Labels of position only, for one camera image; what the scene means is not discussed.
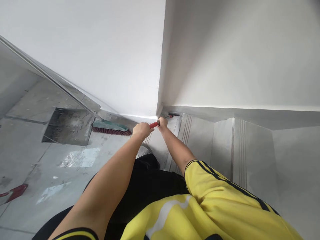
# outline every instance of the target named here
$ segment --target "red handle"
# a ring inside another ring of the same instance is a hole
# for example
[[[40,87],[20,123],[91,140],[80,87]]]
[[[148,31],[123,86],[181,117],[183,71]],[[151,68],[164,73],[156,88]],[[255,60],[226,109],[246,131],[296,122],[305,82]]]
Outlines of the red handle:
[[[158,125],[159,125],[159,122],[154,122],[154,123],[149,124],[150,128],[154,128]]]

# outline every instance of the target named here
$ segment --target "metal dustpan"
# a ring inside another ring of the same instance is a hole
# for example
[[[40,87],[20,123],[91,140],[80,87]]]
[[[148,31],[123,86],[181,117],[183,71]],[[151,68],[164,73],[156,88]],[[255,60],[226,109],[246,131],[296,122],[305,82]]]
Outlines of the metal dustpan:
[[[85,109],[56,108],[42,142],[88,145],[94,116]]]

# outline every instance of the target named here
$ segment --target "staircase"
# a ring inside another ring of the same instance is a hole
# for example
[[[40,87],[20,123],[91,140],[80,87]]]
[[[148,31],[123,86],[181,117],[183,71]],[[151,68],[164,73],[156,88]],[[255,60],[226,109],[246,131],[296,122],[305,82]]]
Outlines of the staircase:
[[[303,238],[316,239],[320,126],[270,130],[238,117],[211,122],[189,114],[180,121],[175,134],[198,160],[270,204]],[[181,174],[170,154],[165,169]]]

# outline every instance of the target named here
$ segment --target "brush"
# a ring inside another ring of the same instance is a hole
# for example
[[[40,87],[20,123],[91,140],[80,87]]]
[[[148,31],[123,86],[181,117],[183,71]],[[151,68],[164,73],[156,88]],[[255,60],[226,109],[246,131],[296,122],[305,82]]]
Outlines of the brush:
[[[122,136],[130,136],[132,134],[127,126],[110,122],[104,119],[95,120],[92,124],[92,131]]]

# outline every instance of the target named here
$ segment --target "black stripe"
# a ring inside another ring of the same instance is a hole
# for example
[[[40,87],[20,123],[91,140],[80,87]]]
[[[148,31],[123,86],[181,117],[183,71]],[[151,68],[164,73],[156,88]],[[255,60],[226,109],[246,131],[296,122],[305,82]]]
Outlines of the black stripe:
[[[65,235],[67,235],[68,233],[73,233],[73,232],[78,232],[78,231],[84,231],[84,232],[91,233],[96,240],[99,239],[98,235],[92,229],[85,228],[85,227],[80,227],[80,228],[73,228],[73,229],[70,229],[68,231],[65,231],[64,233],[61,233],[58,236],[56,236],[53,240],[58,239],[60,237],[63,237]]]
[[[221,179],[221,178],[219,177],[219,175],[216,174],[215,171],[210,172],[210,171],[207,170],[199,161],[197,161],[197,163],[198,163],[198,164],[200,165],[200,167],[201,167],[203,170],[205,170],[207,173],[211,174],[212,176],[214,176],[214,177],[215,177],[216,179],[218,179],[218,180],[221,180],[221,181],[224,181],[224,182],[228,183],[230,186],[234,187],[235,189],[237,189],[238,191],[240,191],[240,192],[243,193],[244,195],[246,195],[246,196],[248,196],[248,197],[251,197],[251,198],[257,200],[263,210],[266,210],[266,211],[269,211],[269,212],[270,212],[270,210],[269,210],[269,208],[267,207],[267,205],[266,205],[261,199],[259,199],[259,198],[257,198],[257,197],[251,196],[249,193],[247,193],[244,189],[242,189],[241,187],[239,187],[237,184],[235,184],[235,183],[233,183],[233,182],[230,182],[229,180]]]
[[[190,163],[194,162],[194,161],[197,161],[197,159],[193,159],[191,160],[190,162],[188,162],[188,164],[186,165],[186,168],[184,169],[184,177],[186,177],[186,170],[187,170],[187,167],[189,167]]]
[[[275,214],[277,214],[277,215],[279,215],[280,216],[280,214],[273,208],[273,207],[271,207],[272,208],[272,210],[274,211],[274,213]]]
[[[209,168],[212,172],[214,172],[215,174],[217,174],[216,172],[215,172],[215,170],[212,168],[212,167],[210,167],[208,164],[206,164],[205,162],[203,162],[203,164],[204,165],[206,165],[206,167],[207,168]],[[232,184],[234,184],[234,185],[236,185],[236,186],[238,186],[239,188],[241,188],[239,185],[237,185],[237,184],[235,184],[234,182],[231,182],[231,181],[229,181],[230,183],[232,183]],[[254,197],[255,197],[255,199],[260,203],[260,205],[261,205],[261,202],[264,204],[264,205],[266,205],[266,203],[264,202],[264,201],[262,201],[260,198],[258,198],[257,196],[255,196],[254,194],[252,194]],[[271,207],[270,205],[269,205],[269,207],[274,211],[274,213],[275,214],[277,214],[277,215],[279,215],[280,216],[280,214],[273,208],[273,207]]]

